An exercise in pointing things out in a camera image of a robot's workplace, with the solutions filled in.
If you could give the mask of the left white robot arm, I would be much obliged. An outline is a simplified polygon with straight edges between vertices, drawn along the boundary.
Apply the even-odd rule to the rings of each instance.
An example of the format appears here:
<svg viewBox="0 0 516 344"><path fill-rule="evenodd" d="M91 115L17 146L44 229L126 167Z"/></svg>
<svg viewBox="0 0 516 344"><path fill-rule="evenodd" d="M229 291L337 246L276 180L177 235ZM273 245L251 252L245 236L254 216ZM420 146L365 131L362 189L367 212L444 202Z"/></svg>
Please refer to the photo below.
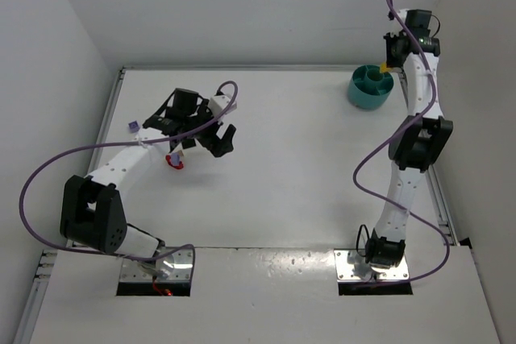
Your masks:
<svg viewBox="0 0 516 344"><path fill-rule="evenodd" d="M236 108L236 97L217 91L204 98L175 89L148 117L134 141L85 177L72 176L64 186L60 233L71 242L106 255L154 259L164 242L127 222L123 198L155 163L183 166L180 150L201 145L219 158L233 150L236 128L218 130L223 116Z"/></svg>

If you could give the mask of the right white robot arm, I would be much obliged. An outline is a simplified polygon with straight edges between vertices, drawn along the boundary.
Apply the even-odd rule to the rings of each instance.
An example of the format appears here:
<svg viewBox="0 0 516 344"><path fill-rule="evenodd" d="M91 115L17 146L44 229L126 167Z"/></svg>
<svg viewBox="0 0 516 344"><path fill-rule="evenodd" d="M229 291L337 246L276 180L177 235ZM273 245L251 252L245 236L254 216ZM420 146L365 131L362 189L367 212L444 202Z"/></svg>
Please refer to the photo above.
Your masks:
<svg viewBox="0 0 516 344"><path fill-rule="evenodd" d="M387 200L365 246L365 261L381 268L396 267L402 261L416 189L453 131L452 121L439 105L440 43L431 34L432 13L403 9L397 17L405 26L385 35L386 66L405 77L407 116L399 127L401 134L389 144L392 175Z"/></svg>

